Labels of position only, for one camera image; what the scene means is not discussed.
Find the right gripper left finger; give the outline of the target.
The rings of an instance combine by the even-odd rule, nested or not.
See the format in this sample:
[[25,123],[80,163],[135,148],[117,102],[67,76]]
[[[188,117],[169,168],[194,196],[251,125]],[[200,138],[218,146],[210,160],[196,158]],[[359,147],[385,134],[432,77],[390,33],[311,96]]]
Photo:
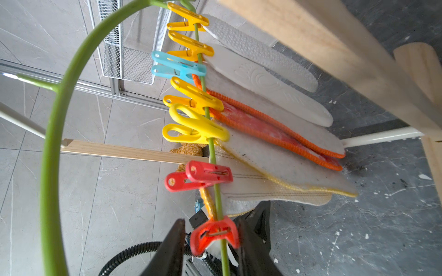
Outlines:
[[180,276],[183,270],[185,249],[185,220],[180,218],[154,254],[153,259],[142,271],[141,276]]

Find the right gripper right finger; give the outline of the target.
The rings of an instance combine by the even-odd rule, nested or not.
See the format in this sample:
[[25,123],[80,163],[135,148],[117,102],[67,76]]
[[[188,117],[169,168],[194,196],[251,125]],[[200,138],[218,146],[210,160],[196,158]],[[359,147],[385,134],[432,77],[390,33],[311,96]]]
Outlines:
[[241,246],[238,254],[239,276],[280,276],[282,273],[269,256],[270,202],[260,202],[249,213],[236,218]]

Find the white striped insole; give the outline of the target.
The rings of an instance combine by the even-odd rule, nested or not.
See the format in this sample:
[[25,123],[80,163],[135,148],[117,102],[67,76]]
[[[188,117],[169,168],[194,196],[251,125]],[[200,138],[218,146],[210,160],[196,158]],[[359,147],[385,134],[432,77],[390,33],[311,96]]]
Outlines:
[[331,193],[299,192],[276,184],[219,147],[215,148],[215,154],[216,163],[229,167],[234,178],[231,183],[220,185],[225,215],[243,215],[262,201],[289,201],[321,206],[332,198]]

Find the orange fuzzy insole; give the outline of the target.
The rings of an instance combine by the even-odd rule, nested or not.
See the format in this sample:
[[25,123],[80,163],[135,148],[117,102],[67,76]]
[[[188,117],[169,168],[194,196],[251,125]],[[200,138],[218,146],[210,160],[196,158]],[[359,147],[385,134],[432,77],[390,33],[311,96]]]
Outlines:
[[[181,146],[171,149],[170,152],[181,155],[203,156],[203,150],[206,148],[206,146],[206,144],[181,143]],[[217,218],[215,204],[211,195],[209,194],[208,189],[201,188],[199,191],[204,206],[206,207],[208,218]]]

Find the green clip hanger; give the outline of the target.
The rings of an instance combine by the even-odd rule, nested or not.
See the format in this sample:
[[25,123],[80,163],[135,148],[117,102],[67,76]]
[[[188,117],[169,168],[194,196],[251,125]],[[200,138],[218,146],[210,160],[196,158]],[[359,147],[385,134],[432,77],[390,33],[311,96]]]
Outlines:
[[59,84],[24,79],[26,83],[51,89],[57,94],[45,135],[40,180],[41,249],[47,276],[68,274],[59,206],[59,162],[64,122],[73,91],[86,63],[106,35],[132,14],[150,6],[168,7],[166,1],[132,1],[99,23],[78,48]]

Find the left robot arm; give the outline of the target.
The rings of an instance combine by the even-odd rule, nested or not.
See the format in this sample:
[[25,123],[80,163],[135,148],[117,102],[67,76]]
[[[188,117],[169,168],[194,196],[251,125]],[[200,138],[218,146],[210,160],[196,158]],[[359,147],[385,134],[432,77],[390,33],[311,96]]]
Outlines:
[[[132,247],[126,248],[125,250],[119,252],[111,260],[109,260],[99,272],[99,276],[109,276],[118,266],[120,266],[125,261],[145,253],[155,253],[161,246],[161,241],[149,241],[134,245]],[[206,265],[208,270],[213,276],[222,276],[222,265],[221,261],[205,252],[200,259]]]

